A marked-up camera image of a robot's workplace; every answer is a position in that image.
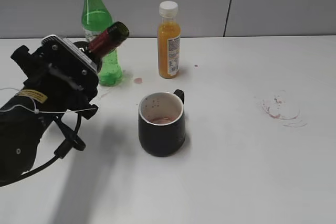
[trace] bottle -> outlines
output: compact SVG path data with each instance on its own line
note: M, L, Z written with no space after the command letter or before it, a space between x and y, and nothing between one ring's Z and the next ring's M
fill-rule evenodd
M106 28L113 24L111 14L102 0L85 0L82 13L82 25L88 42L95 39ZM118 64L117 51L111 51L102 60L102 68L98 74L99 83L112 86L122 78L122 71Z
M159 12L162 17L157 31L159 74L171 79L179 72L181 28L176 22L178 5L173 1L164 1Z

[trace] white table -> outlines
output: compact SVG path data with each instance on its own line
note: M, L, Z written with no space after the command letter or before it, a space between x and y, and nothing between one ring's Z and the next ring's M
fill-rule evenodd
M22 87L9 57L39 43L0 40L0 88ZM156 40L127 40L124 83L99 88L100 110L82 124L86 150L0 188L0 223L335 223L335 54L335 36L182 39L181 75L165 80ZM138 103L177 88L188 139L171 157L150 156L138 141ZM12 95L2 91L1 104ZM52 125L35 166L62 139Z

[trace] green plastic bottle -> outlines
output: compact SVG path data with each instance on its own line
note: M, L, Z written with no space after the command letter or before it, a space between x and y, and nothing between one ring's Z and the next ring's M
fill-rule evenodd
M82 25L87 41L92 41L106 28L113 24L111 14L102 0L85 0ZM99 83L103 86L113 86L122 78L122 71L118 64L117 50L110 52L103 58L103 66L98 74Z

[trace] juice label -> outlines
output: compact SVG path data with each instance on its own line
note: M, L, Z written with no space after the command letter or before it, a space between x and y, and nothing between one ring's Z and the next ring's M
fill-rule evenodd
M179 70L180 36L167 40L168 74L174 76Z
M101 34L101 31L90 31L90 30L86 30L84 29L84 33L85 33L85 38L88 42L92 41L93 39L95 39L98 35Z

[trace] red stain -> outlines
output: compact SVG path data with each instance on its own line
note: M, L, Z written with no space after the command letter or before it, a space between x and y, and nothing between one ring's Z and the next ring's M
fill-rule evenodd
M135 78L134 83L135 84L141 84L142 83L142 78Z

